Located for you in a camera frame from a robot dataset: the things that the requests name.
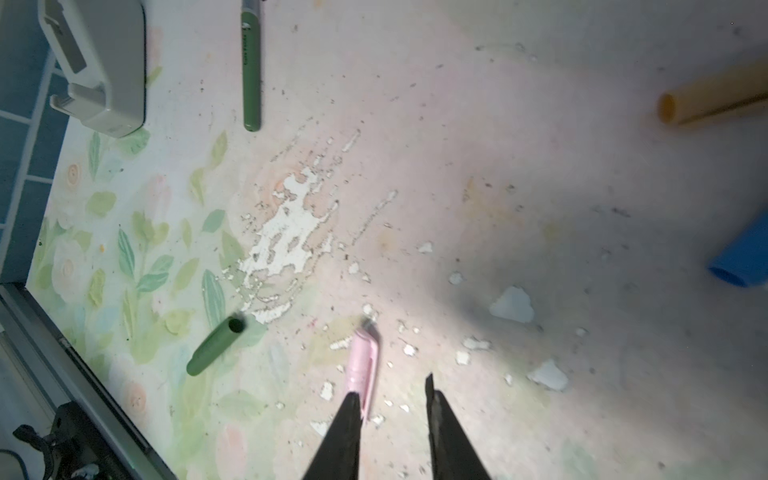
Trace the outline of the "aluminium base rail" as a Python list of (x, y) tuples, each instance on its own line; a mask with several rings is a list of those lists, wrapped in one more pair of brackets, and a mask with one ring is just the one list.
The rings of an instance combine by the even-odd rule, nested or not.
[(173, 479), (175, 475), (149, 445), (94, 372), (18, 283), (1, 286), (1, 347), (14, 361), (43, 418), (21, 421), (45, 436), (56, 410), (76, 402), (119, 457), (132, 479)]

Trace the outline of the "blue pen cap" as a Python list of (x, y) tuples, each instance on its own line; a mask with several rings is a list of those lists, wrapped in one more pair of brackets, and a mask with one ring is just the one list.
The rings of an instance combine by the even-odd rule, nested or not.
[(716, 278), (740, 288), (767, 283), (767, 212), (758, 216), (708, 265)]

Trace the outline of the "grey stapler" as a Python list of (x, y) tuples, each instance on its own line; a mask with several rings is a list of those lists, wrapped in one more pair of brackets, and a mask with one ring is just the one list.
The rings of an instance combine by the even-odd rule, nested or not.
[(50, 106), (112, 138), (145, 119), (145, 16), (139, 1), (39, 0), (38, 21), (67, 92)]

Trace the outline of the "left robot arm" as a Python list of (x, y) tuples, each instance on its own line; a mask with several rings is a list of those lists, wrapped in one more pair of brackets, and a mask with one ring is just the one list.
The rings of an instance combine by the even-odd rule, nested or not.
[(44, 479), (123, 479), (132, 475), (76, 402), (61, 405), (49, 433), (22, 424), (13, 436), (43, 455)]

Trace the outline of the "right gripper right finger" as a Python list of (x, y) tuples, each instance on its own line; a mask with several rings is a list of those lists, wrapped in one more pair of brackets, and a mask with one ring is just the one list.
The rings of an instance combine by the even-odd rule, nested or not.
[(447, 398), (435, 388), (432, 374), (426, 377), (425, 395), (433, 478), (490, 480)]

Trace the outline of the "green pen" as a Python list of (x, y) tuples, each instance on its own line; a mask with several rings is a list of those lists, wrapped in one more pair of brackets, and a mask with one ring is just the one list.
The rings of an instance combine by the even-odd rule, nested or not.
[(261, 128), (261, 22), (257, 1), (244, 0), (241, 14), (243, 123), (246, 130)]

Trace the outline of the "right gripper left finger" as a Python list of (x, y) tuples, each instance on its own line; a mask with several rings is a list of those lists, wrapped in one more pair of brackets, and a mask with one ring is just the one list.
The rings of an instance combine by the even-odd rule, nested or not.
[(360, 395), (346, 394), (303, 479), (357, 480), (363, 426)]

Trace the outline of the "green pen cap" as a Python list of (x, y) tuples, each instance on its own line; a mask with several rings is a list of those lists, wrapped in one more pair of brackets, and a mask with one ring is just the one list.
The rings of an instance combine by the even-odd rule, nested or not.
[(231, 315), (216, 326), (195, 349), (186, 365), (189, 376), (198, 376), (218, 359), (244, 332), (246, 320)]

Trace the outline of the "pink pen cap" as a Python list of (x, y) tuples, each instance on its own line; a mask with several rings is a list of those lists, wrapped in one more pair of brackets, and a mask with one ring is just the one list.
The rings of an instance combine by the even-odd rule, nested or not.
[(366, 423), (370, 416), (379, 360), (379, 340), (374, 327), (364, 325), (356, 329), (348, 351), (345, 390), (359, 395), (361, 419)]

